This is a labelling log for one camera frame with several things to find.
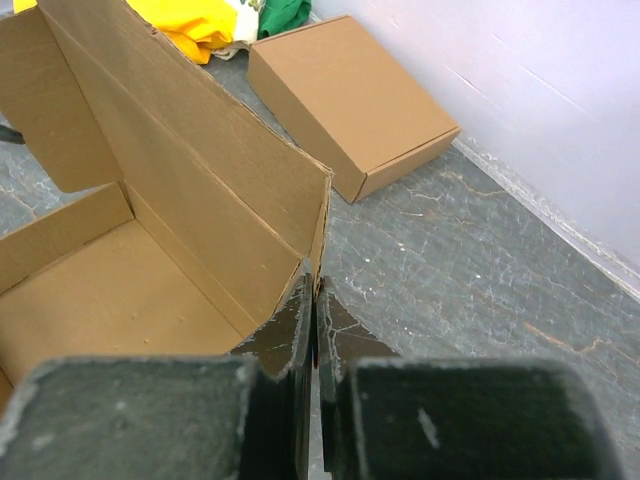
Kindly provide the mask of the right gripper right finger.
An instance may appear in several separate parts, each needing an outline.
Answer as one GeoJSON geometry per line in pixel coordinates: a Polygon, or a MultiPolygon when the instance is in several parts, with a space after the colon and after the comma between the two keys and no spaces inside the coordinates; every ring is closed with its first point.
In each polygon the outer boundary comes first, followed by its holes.
{"type": "Polygon", "coordinates": [[[315,319],[324,470],[337,473],[357,457],[349,446],[354,434],[350,365],[363,357],[397,357],[399,353],[346,309],[328,276],[319,284],[315,319]]]}

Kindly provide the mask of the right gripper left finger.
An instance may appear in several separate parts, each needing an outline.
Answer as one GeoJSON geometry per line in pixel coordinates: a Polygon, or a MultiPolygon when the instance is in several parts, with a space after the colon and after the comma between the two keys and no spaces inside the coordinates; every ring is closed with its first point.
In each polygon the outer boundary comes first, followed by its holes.
{"type": "Polygon", "coordinates": [[[259,365],[249,397],[241,479],[306,479],[313,346],[313,280],[302,274],[272,317],[231,353],[259,365]]]}

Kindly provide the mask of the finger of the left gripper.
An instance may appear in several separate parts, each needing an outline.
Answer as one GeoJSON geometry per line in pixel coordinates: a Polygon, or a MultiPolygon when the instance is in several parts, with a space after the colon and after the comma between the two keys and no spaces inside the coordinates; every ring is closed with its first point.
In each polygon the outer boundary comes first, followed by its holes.
{"type": "Polygon", "coordinates": [[[0,141],[15,145],[25,144],[24,137],[19,131],[3,124],[0,125],[0,141]]]}

